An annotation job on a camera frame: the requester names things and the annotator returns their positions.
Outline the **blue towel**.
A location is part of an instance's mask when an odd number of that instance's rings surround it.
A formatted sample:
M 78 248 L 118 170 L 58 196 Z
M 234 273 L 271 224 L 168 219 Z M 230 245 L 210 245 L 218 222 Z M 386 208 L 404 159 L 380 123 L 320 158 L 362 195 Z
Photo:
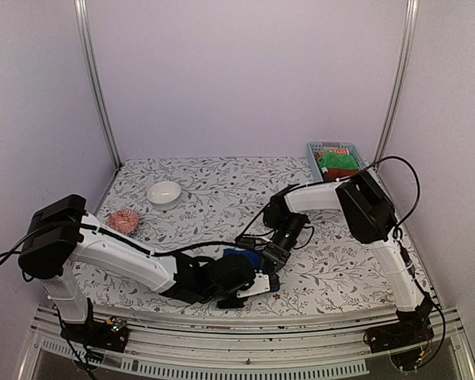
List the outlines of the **blue towel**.
M 223 250 L 223 257 L 228 257 L 232 255 L 244 257 L 252 265 L 255 272 L 260 272 L 262 274 L 268 275 L 270 292 L 277 292 L 280 290 L 281 283 L 279 276 L 273 272 L 274 265 L 269 259 L 263 258 L 261 255 L 250 252 L 248 250 Z

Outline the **dark red towel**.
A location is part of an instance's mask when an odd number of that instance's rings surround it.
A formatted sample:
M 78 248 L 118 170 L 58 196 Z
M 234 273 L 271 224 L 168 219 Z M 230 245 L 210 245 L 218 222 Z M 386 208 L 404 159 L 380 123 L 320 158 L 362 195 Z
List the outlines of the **dark red towel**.
M 351 177 L 358 173 L 357 169 L 338 169 L 338 168 L 331 168 L 327 169 L 323 173 L 324 182 L 335 181 L 337 179 L 343 179 L 345 177 Z

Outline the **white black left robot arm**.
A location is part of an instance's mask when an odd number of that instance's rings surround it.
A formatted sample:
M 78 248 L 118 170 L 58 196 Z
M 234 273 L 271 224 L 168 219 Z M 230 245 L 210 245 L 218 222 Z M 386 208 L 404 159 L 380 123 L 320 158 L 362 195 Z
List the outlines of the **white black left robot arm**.
M 86 344 L 96 343 L 102 328 L 90 317 L 89 301 L 73 273 L 76 262 L 115 272 L 189 305 L 235 295 L 256 277 L 241 255 L 214 260 L 189 256 L 185 249 L 157 253 L 101 224 L 86 210 L 82 196 L 66 196 L 33 214 L 18 264 L 43 284 L 63 321 Z

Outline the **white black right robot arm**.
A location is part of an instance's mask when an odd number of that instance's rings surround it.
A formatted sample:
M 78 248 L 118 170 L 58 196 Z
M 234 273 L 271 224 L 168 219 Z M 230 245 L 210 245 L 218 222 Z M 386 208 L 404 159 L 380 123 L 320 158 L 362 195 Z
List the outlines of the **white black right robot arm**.
M 394 206 L 367 171 L 332 182 L 288 185 L 273 195 L 264 208 L 263 223 L 275 233 L 260 251 L 262 257 L 280 270 L 308 223 L 306 212 L 326 209 L 343 212 L 351 236 L 367 245 L 381 265 L 397 307 L 399 322 L 393 338 L 410 345 L 429 325 L 434 305 L 420 287 L 412 259 L 401 244 Z

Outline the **orange patterned rolled towel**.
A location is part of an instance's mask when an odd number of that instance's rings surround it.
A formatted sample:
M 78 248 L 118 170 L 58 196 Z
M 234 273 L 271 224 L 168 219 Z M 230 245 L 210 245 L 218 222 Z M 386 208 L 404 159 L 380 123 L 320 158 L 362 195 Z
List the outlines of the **orange patterned rolled towel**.
M 316 153 L 317 159 L 322 158 L 325 154 L 335 154 L 335 155 L 349 155 L 350 152 L 348 149 L 340 148 L 334 150 L 322 150 Z

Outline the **light blue plastic basket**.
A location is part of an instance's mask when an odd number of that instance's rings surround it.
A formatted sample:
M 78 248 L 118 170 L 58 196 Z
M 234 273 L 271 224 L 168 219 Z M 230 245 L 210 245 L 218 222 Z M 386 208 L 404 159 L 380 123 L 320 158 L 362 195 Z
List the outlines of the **light blue plastic basket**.
M 309 142 L 307 161 L 315 182 L 350 176 L 368 165 L 349 142 Z

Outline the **green rolled towel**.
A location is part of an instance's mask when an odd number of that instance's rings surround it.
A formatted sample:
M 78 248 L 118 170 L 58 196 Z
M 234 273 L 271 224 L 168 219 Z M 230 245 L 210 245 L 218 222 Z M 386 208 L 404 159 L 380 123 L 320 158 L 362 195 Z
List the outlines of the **green rolled towel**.
M 317 159 L 317 165 L 320 169 L 358 169 L 359 165 L 356 159 L 351 155 L 325 154 Z

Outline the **white bowl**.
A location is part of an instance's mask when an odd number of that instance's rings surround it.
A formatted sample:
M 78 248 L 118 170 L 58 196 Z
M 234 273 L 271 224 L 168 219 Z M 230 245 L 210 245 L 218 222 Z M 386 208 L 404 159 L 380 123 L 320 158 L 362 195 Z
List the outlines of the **white bowl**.
M 172 181 L 161 181 L 147 189 L 146 197 L 157 209 L 169 211 L 174 209 L 181 199 L 181 186 Z

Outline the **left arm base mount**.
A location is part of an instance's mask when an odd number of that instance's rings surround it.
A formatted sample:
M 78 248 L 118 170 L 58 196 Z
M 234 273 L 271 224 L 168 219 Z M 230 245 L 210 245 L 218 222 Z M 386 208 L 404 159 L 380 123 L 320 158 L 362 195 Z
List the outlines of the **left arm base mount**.
M 60 336 L 71 342 L 80 343 L 85 348 L 124 353 L 129 329 L 127 322 L 121 318 L 110 317 L 105 321 L 90 318 L 83 324 L 68 324 L 63 321 Z

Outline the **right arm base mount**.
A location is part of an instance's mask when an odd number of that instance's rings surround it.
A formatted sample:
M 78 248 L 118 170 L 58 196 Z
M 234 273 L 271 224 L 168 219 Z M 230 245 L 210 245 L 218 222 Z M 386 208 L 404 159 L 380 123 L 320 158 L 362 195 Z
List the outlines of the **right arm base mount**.
M 372 327 L 365 331 L 363 342 L 372 353 L 389 352 L 416 344 L 416 348 L 392 354 L 390 360 L 399 371 L 418 370 L 435 334 L 429 316 L 417 312 L 397 311 L 397 322 Z

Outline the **aluminium front table rail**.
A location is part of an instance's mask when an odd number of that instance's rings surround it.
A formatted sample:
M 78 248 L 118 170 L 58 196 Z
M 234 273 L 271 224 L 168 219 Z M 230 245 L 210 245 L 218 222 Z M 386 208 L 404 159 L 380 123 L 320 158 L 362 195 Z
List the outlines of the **aluminium front table rail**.
M 397 366 L 419 344 L 374 352 L 365 332 L 391 325 L 392 308 L 289 317 L 192 316 L 95 306 L 97 320 L 127 322 L 124 352 L 103 351 L 99 379 L 475 379 L 458 311 L 431 315 L 435 338 L 423 367 Z

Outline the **right aluminium frame post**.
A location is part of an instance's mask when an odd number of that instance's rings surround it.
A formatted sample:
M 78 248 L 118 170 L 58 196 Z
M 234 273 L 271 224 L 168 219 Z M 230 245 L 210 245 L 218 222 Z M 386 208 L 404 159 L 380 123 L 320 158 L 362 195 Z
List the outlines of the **right aluminium frame post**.
M 405 17 L 401 34 L 401 43 L 397 58 L 397 65 L 393 77 L 393 85 L 389 96 L 389 102 L 386 108 L 385 119 L 382 125 L 382 131 L 378 140 L 378 145 L 374 153 L 374 160 L 384 158 L 386 149 L 389 145 L 393 132 L 393 126 L 399 108 L 402 90 L 404 87 L 409 60 L 412 53 L 412 46 L 416 34 L 416 21 L 419 10 L 418 0 L 408 0 L 405 7 Z

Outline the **aluminium frame post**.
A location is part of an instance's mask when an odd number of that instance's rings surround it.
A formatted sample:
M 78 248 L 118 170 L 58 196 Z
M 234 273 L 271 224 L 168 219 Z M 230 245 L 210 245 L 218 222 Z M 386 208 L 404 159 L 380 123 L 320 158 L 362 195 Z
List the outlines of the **aluminium frame post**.
M 75 0 L 74 10 L 78 26 L 78 33 L 82 46 L 82 52 L 84 55 L 85 65 L 89 77 L 89 83 L 97 110 L 97 116 L 103 131 L 104 141 L 108 148 L 112 164 L 115 170 L 118 170 L 122 166 L 122 160 L 120 157 L 118 144 L 116 142 L 116 137 L 112 130 L 112 125 L 108 115 L 108 109 L 105 104 L 104 92 L 101 86 L 100 75 L 97 67 L 97 58 L 93 47 L 92 34 L 89 23 L 87 1 Z
M 416 21 L 419 10 L 418 0 L 408 0 L 405 7 L 405 17 L 401 34 L 401 43 L 397 58 L 397 65 L 393 77 L 393 85 L 389 96 L 389 102 L 386 108 L 385 119 L 382 125 L 382 131 L 378 140 L 378 145 L 374 153 L 374 160 L 384 158 L 386 149 L 389 145 L 393 132 L 393 126 L 399 108 L 402 90 L 404 87 L 409 60 L 412 53 L 412 46 L 416 34 Z

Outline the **left aluminium frame post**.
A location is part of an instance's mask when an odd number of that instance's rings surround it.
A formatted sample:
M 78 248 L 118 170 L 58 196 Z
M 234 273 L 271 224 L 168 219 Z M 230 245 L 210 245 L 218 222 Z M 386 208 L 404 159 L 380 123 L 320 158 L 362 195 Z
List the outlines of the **left aluminium frame post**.
M 101 86 L 100 75 L 97 67 L 97 58 L 93 47 L 92 34 L 89 23 L 87 1 L 75 0 L 74 10 L 78 26 L 78 33 L 82 46 L 82 52 L 84 55 L 85 65 L 89 77 L 89 83 L 97 110 L 97 116 L 103 131 L 104 141 L 108 148 L 112 164 L 115 170 L 118 170 L 122 166 L 122 160 L 120 157 L 118 144 L 116 142 L 116 137 L 112 130 L 112 125 L 108 115 L 108 109 L 105 104 L 104 92 Z

